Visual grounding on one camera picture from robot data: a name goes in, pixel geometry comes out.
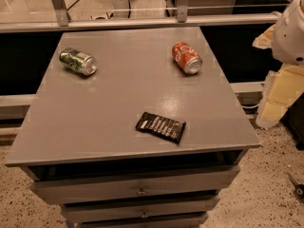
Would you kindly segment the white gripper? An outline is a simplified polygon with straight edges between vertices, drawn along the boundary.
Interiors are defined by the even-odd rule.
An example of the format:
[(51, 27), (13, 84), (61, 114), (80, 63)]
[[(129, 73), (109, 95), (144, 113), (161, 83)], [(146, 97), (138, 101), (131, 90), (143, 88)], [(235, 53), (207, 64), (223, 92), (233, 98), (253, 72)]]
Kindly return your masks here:
[(272, 48), (274, 58), (285, 63), (278, 72), (268, 73), (257, 109), (257, 126), (271, 128), (304, 93), (304, 66), (296, 66), (304, 65), (304, 0), (293, 0), (252, 46)]

